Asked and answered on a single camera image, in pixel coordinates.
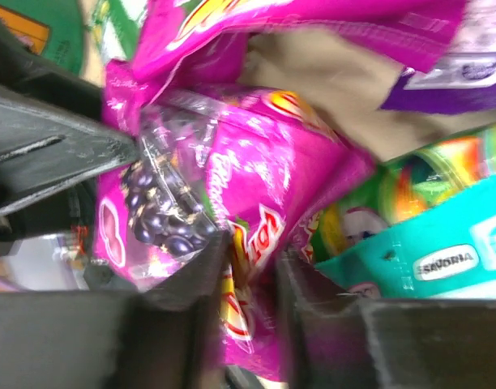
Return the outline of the green fruit candy bag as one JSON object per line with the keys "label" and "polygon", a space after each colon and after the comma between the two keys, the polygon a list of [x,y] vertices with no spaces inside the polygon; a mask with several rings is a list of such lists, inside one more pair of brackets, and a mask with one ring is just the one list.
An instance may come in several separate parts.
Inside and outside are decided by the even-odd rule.
{"label": "green fruit candy bag", "polygon": [[301,223],[293,246],[308,263],[323,262],[493,174],[496,123],[378,165],[360,186]]}

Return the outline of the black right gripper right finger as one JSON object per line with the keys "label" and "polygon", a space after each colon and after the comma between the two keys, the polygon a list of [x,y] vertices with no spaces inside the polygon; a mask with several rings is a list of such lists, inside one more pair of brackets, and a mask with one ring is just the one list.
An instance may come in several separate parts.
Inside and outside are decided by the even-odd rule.
{"label": "black right gripper right finger", "polygon": [[133,247],[148,262],[121,275],[109,261],[93,258],[83,279],[91,290],[138,293],[163,310],[186,310],[197,302],[220,308],[221,284],[229,256],[229,235],[216,232],[205,247],[182,263],[163,259],[152,248]]}

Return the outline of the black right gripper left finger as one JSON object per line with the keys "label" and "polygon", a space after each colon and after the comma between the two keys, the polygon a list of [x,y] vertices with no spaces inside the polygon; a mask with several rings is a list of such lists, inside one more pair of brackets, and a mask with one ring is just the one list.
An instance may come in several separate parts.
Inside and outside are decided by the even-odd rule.
{"label": "black right gripper left finger", "polygon": [[0,217],[137,157],[129,136],[0,86]]}

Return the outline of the magenta grape candy bag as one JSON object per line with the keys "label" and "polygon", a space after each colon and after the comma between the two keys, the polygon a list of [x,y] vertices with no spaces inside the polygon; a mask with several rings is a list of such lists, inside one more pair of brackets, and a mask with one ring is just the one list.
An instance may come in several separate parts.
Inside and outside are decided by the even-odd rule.
{"label": "magenta grape candy bag", "polygon": [[97,181],[93,249],[137,289],[151,289],[225,231],[224,359],[283,378],[275,261],[320,208],[372,172],[369,153],[296,93],[239,84],[109,100],[106,121],[132,135],[139,159]]}

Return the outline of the teal candy bag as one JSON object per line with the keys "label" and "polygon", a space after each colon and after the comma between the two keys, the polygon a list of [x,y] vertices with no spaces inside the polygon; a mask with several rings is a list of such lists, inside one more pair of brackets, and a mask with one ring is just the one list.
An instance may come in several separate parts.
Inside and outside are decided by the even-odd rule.
{"label": "teal candy bag", "polygon": [[366,297],[496,299],[496,174],[317,269]]}

